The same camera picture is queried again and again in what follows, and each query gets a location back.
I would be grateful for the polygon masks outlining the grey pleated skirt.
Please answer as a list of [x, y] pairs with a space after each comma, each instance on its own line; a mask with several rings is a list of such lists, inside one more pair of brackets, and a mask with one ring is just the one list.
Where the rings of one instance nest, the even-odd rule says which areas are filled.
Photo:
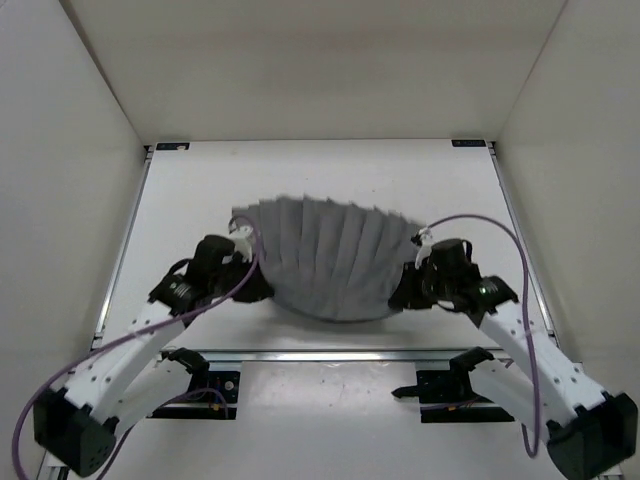
[[377, 207], [308, 196], [262, 199], [233, 208], [232, 215], [257, 228], [259, 268], [278, 306], [346, 323], [399, 313], [390, 300], [415, 259], [411, 238], [419, 223]]

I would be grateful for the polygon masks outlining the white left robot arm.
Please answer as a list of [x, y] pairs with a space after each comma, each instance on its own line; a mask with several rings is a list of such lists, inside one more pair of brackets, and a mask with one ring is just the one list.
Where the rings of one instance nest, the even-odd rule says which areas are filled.
[[261, 243], [249, 226], [208, 235], [192, 258], [176, 262], [150, 291], [122, 337], [96, 349], [59, 388], [33, 404], [34, 438], [81, 478], [106, 465], [138, 421], [177, 397], [197, 398], [209, 364], [194, 350], [164, 348], [209, 308], [257, 286]]

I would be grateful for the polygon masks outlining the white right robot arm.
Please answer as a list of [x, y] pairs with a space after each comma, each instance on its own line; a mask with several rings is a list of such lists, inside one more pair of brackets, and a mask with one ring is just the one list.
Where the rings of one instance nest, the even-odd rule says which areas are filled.
[[432, 243], [420, 234], [412, 241], [419, 250], [405, 266], [395, 299], [408, 309], [439, 306], [465, 315], [509, 359], [474, 347], [453, 357], [448, 371], [399, 387], [394, 397], [483, 397], [533, 433], [567, 479], [593, 479], [635, 454], [636, 403], [625, 393], [609, 393], [566, 357], [500, 277], [482, 276], [468, 241]]

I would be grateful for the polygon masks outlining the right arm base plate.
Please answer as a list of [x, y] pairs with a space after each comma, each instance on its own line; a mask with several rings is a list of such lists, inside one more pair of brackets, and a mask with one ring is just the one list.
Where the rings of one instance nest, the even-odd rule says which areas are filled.
[[470, 385], [470, 363], [463, 355], [446, 363], [417, 367], [416, 380], [423, 424], [512, 423], [514, 417]]

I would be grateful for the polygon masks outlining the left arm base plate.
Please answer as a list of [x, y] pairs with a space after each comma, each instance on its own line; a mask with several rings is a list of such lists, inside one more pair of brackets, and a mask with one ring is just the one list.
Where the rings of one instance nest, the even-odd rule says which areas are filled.
[[156, 409], [150, 418], [235, 420], [240, 380], [240, 364], [210, 363], [206, 374], [192, 377], [184, 395]]

